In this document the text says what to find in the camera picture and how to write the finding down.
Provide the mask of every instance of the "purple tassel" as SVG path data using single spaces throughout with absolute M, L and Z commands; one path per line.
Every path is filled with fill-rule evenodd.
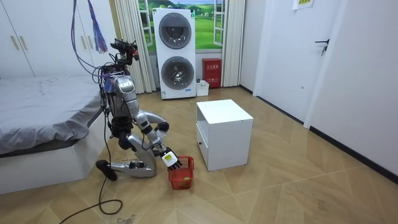
M 90 0 L 87 1 L 88 1 L 88 7 L 90 8 L 91 19 L 93 20 L 95 50 L 98 51 L 100 54 L 103 54 L 108 51 L 108 47 L 106 46 L 106 42 L 100 31 L 100 26 L 98 25 L 98 22 L 95 19 L 93 5 L 91 4 Z

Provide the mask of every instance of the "cabinet handle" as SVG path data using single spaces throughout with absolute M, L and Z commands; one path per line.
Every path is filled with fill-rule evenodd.
M 16 48 L 17 50 L 19 50 L 18 44 L 17 44 L 17 42 L 15 41 L 14 36 L 11 36 L 11 40 L 12 40 L 12 42 L 14 43 L 15 48 Z
M 83 43 L 83 47 L 85 48 L 85 49 L 87 49 L 87 47 L 86 47 L 86 42 L 85 42 L 85 38 L 83 37 L 83 36 L 80 36 L 81 37 L 81 42 Z
M 93 43 L 91 42 L 91 37 L 90 37 L 90 36 L 87 36 L 87 37 L 88 37 L 88 42 L 90 43 L 91 49 L 94 49 L 94 48 L 93 48 Z
M 24 46 L 25 50 L 27 50 L 27 47 L 26 47 L 26 44 L 25 44 L 24 37 L 23 37 L 23 36 L 19 36 L 19 38 L 20 38 L 20 40 L 21 40 L 21 42 L 22 42 L 22 44 L 23 44 L 23 46 Z

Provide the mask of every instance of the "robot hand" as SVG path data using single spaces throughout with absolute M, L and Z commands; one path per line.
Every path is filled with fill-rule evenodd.
M 166 147 L 166 150 L 161 152 L 159 156 L 170 170 L 175 170 L 181 167 L 181 162 L 171 148 Z

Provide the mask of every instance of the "washing machine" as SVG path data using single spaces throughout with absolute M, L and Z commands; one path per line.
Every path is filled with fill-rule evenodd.
M 196 96 L 195 13 L 153 9 L 162 99 Z

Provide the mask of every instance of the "wooden floor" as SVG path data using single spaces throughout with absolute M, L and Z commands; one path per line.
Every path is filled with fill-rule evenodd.
M 254 117 L 249 162 L 207 172 L 195 139 L 196 102 L 221 99 L 234 100 Z M 157 158 L 159 173 L 151 179 L 120 175 L 107 182 L 103 200 L 121 199 L 118 214 L 94 208 L 67 223 L 398 223 L 398 185 L 240 88 L 167 101 L 151 93 L 139 101 L 170 123 L 166 144 L 194 158 L 192 188 L 173 191 Z M 134 158 L 115 139 L 109 145 L 115 161 Z M 0 195 L 0 223 L 59 223 L 98 202 L 103 178 L 93 169 L 85 180 Z M 117 206 L 104 208 L 111 212 Z

